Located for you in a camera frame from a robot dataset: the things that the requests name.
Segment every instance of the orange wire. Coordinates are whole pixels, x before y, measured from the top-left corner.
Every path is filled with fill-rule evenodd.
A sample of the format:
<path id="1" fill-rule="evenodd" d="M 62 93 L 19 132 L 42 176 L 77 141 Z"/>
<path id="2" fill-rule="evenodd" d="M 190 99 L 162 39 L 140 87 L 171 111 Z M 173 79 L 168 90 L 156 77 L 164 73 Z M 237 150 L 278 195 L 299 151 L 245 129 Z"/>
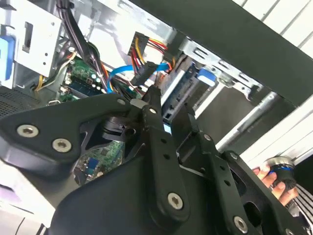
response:
<path id="1" fill-rule="evenodd" d="M 134 64 L 134 59 L 133 59 L 133 57 L 131 57 L 131 58 L 132 58 L 132 65 L 133 65 L 134 73 L 136 73 L 136 67 L 135 67 L 135 64 Z"/>
<path id="2" fill-rule="evenodd" d="M 101 65 L 102 65 L 102 69 L 104 70 L 104 72 L 106 73 L 106 77 L 107 77 L 107 79 L 109 78 L 109 74 L 108 74 L 108 71 L 106 70 L 106 67 L 104 66 L 104 64 L 103 63 L 101 63 Z"/>
<path id="3" fill-rule="evenodd" d="M 173 69 L 172 65 L 170 63 L 168 63 L 168 62 L 167 62 L 167 64 L 168 64 L 168 67 L 169 67 L 168 71 L 171 71 Z"/>
<path id="4" fill-rule="evenodd" d="M 173 57 L 173 68 L 175 68 L 175 65 L 176 65 L 176 61 L 175 61 L 175 58 Z"/>
<path id="5" fill-rule="evenodd" d="M 68 55 L 68 56 L 67 56 L 67 59 L 69 59 L 73 54 L 74 54 L 74 52 L 73 52 L 72 54 Z"/>

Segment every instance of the red wire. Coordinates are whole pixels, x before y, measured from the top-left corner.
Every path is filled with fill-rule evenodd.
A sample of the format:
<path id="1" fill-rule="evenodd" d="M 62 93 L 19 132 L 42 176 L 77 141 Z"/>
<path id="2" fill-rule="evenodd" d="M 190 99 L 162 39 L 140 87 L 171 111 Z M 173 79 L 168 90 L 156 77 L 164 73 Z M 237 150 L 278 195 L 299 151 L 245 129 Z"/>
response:
<path id="1" fill-rule="evenodd" d="M 133 48 L 133 58 L 134 58 L 134 61 L 136 63 L 136 65 L 138 66 L 138 68 L 140 67 L 138 61 L 137 61 L 137 57 L 136 57 L 136 53 L 135 53 L 135 49 Z"/>
<path id="2" fill-rule="evenodd" d="M 133 66 L 133 69 L 134 69 L 134 73 L 136 73 L 136 66 L 135 66 L 135 62 L 134 62 L 133 56 L 131 56 L 131 59 L 132 59 L 132 66 Z"/>
<path id="3" fill-rule="evenodd" d="M 149 39 L 149 42 L 154 43 L 154 44 L 157 44 L 157 45 L 159 45 L 160 47 L 163 47 L 164 49 L 166 49 L 166 50 L 167 50 L 167 46 L 165 46 L 165 45 L 164 45 L 164 44 L 162 44 L 162 43 L 158 43 L 158 42 L 153 41 L 153 40 L 151 40 L 151 39 Z"/>
<path id="4" fill-rule="evenodd" d="M 163 52 L 162 50 L 160 50 L 160 49 L 159 49 L 159 48 L 157 48 L 157 47 L 154 47 L 153 45 L 147 45 L 147 46 L 152 47 L 152 48 L 154 48 L 154 49 L 158 50 L 159 52 L 161 52 L 162 54 L 164 54 L 164 52 Z"/>

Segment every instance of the screw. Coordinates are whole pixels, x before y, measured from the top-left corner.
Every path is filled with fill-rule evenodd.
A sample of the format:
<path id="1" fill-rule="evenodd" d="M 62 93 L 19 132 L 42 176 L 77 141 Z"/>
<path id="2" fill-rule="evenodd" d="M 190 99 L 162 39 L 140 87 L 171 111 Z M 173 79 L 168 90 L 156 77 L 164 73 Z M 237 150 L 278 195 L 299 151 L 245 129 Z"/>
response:
<path id="1" fill-rule="evenodd" d="M 149 110 L 150 110 L 150 112 L 153 113 L 153 114 L 156 114 L 156 113 L 157 113 L 153 108 L 150 108 Z"/>
<path id="2" fill-rule="evenodd" d="M 60 153 L 67 153 L 71 150 L 72 144 L 67 139 L 60 138 L 52 142 L 52 147 Z"/>
<path id="3" fill-rule="evenodd" d="M 122 99 L 117 99 L 117 102 L 120 103 L 121 105 L 125 105 L 126 104 L 125 101 L 122 100 Z"/>
<path id="4" fill-rule="evenodd" d="M 211 140 L 211 137 L 207 134 L 204 134 L 204 138 L 207 140 L 207 141 L 210 141 Z"/>
<path id="5" fill-rule="evenodd" d="M 237 156 L 236 154 L 234 154 L 234 153 L 230 153 L 230 155 L 231 155 L 231 157 L 232 157 L 233 159 L 235 159 L 235 160 L 237 160 L 237 159 L 238 159 L 238 156 Z"/>
<path id="6" fill-rule="evenodd" d="M 237 229 L 239 229 L 239 231 L 242 232 L 243 234 L 246 234 L 248 232 L 248 226 L 246 225 L 245 221 L 241 219 L 239 216 L 234 217 L 234 223 Z"/>
<path id="7" fill-rule="evenodd" d="M 293 232 L 290 229 L 286 229 L 285 232 L 286 232 L 287 235 L 294 235 Z"/>
<path id="8" fill-rule="evenodd" d="M 167 200 L 168 203 L 176 210 L 180 210 L 183 206 L 181 197 L 174 192 L 171 192 L 167 195 Z"/>
<path id="9" fill-rule="evenodd" d="M 19 126 L 16 131 L 20 136 L 27 138 L 33 138 L 39 134 L 39 130 L 36 126 L 28 124 Z"/>

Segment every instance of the black wire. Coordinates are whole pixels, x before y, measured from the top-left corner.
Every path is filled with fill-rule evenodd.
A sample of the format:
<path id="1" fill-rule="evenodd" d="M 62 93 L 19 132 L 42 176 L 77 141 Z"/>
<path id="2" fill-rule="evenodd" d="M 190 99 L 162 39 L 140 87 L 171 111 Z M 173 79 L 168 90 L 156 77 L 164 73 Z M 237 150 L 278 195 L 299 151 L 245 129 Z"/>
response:
<path id="1" fill-rule="evenodd" d="M 58 58 L 56 59 L 56 65 L 58 65 L 61 60 L 66 57 L 66 53 L 68 51 L 68 48 L 70 46 L 70 40 L 68 40 L 67 42 L 64 43 L 64 45 L 62 46 L 61 50 L 60 50 L 60 53 L 59 53 L 59 56 Z"/>
<path id="2" fill-rule="evenodd" d="M 165 53 L 165 49 L 164 49 L 164 48 L 162 48 L 162 47 L 160 47 L 159 45 L 154 44 L 154 43 L 151 43 L 151 42 L 148 42 L 147 44 L 152 45 L 152 46 L 154 46 L 154 47 L 156 47 L 156 48 L 160 49 L 163 53 Z"/>
<path id="3" fill-rule="evenodd" d="M 22 219 L 22 221 L 20 222 L 20 224 L 19 224 L 18 228 L 16 229 L 15 235 L 17 235 L 17 234 L 18 234 L 19 229 L 20 229 L 20 227 L 21 227 L 22 223 L 24 222 L 24 220 L 25 220 L 25 217 Z"/>
<path id="4" fill-rule="evenodd" d="M 136 50 L 136 49 L 134 49 L 134 51 L 135 51 L 136 57 L 138 58 L 138 60 L 139 60 L 140 64 L 143 66 L 143 63 L 142 63 L 142 61 L 141 61 L 141 59 L 140 59 L 140 57 L 139 57 L 139 55 L 138 55 L 137 50 Z"/>
<path id="5" fill-rule="evenodd" d="M 101 68 L 100 56 L 97 54 L 98 51 L 86 42 L 73 17 L 71 9 L 69 8 L 69 1 L 57 0 L 57 8 L 68 37 L 76 48 L 78 54 L 86 64 L 94 69 L 99 75 L 103 76 L 104 71 Z"/>

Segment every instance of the cable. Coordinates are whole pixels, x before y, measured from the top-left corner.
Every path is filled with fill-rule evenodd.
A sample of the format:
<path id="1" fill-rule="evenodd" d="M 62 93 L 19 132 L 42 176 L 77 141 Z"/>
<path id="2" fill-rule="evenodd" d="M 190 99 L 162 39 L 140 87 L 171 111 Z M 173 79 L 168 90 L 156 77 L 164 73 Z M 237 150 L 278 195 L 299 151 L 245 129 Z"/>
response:
<path id="1" fill-rule="evenodd" d="M 22 223 L 24 222 L 24 220 L 25 220 L 25 217 L 22 219 L 22 221 L 20 222 L 18 228 L 16 229 L 15 235 L 18 234 L 18 232 L 19 232 L 19 230 L 20 230 L 20 227 L 21 227 Z"/>
<path id="2" fill-rule="evenodd" d="M 167 62 L 167 64 L 168 64 L 168 67 L 169 67 L 168 71 L 171 71 L 173 69 L 171 63 Z"/>
<path id="3" fill-rule="evenodd" d="M 57 9 L 64 28 L 68 34 L 70 41 L 73 43 L 78 54 L 83 61 L 98 73 L 98 76 L 103 80 L 103 69 L 101 68 L 100 56 L 96 47 L 86 42 L 84 35 L 79 29 L 75 21 L 72 11 L 69 7 L 68 0 L 57 0 Z"/>
<path id="4" fill-rule="evenodd" d="M 136 51 L 137 51 L 137 53 L 138 53 L 138 56 L 139 56 L 140 60 L 145 64 L 146 62 L 145 62 L 144 59 L 142 58 L 141 52 L 140 52 L 140 50 L 139 50 L 138 41 L 139 41 L 139 39 L 136 38 L 136 39 L 135 39 L 135 48 L 136 48 Z"/>
<path id="5" fill-rule="evenodd" d="M 152 44 L 147 44 L 147 46 L 148 46 L 148 47 L 152 47 L 152 48 L 158 50 L 159 52 L 161 52 L 162 54 L 164 54 L 164 51 L 163 51 L 163 50 L 161 50 L 160 48 L 158 48 L 158 47 L 156 47 L 156 46 L 154 46 L 154 45 L 152 45 Z"/>
<path id="6" fill-rule="evenodd" d="M 38 85 L 37 85 L 37 87 L 35 88 L 35 90 L 34 91 L 38 91 L 38 89 L 43 85 L 43 82 L 44 82 L 44 77 L 40 74 L 39 75 L 39 82 L 38 82 Z"/>
<path id="7" fill-rule="evenodd" d="M 135 67 L 135 62 L 134 62 L 134 57 L 133 56 L 131 56 L 131 60 L 132 60 L 133 70 L 136 73 L 136 67 Z"/>
<path id="8" fill-rule="evenodd" d="M 157 45 L 159 45 L 159 46 L 161 46 L 161 47 L 163 47 L 164 49 L 167 50 L 167 46 L 164 43 L 162 43 L 162 42 L 160 42 L 160 41 L 158 41 L 156 39 L 152 39 L 152 38 L 149 38 L 149 41 L 150 42 L 154 42 L 155 44 L 157 44 Z"/>
<path id="9" fill-rule="evenodd" d="M 172 67 L 175 68 L 175 65 L 176 65 L 175 57 L 173 57 L 172 61 L 173 61 Z"/>
<path id="10" fill-rule="evenodd" d="M 41 89 L 50 86 L 51 84 L 53 84 L 57 78 L 59 77 L 59 75 L 61 74 L 62 70 L 75 58 L 77 52 L 74 52 L 72 54 L 72 56 L 66 60 L 56 71 L 56 73 L 48 80 L 45 82 L 45 85 L 41 86 L 37 91 L 40 91 Z"/>
<path id="11" fill-rule="evenodd" d="M 166 64 L 166 63 L 162 63 L 160 64 L 156 71 L 166 71 L 166 70 L 169 70 L 169 65 Z M 133 67 L 131 65 L 126 65 L 126 66 L 122 66 L 122 67 L 118 67 L 114 70 L 112 70 L 112 72 L 110 73 L 110 76 L 109 76 L 109 79 L 107 81 L 108 83 L 108 86 L 109 86 L 109 82 L 110 80 L 118 73 L 121 73 L 121 72 L 125 72 L 125 71 L 133 71 Z M 113 93 L 112 89 L 108 87 L 108 93 Z"/>
<path id="12" fill-rule="evenodd" d="M 133 59 L 134 59 L 134 62 L 135 62 L 135 67 L 136 69 L 138 70 L 140 68 L 140 65 L 138 63 L 138 60 L 137 60 L 137 56 L 136 56 L 136 52 L 135 52 L 135 49 L 133 48 L 132 50 L 132 56 L 133 56 Z"/>

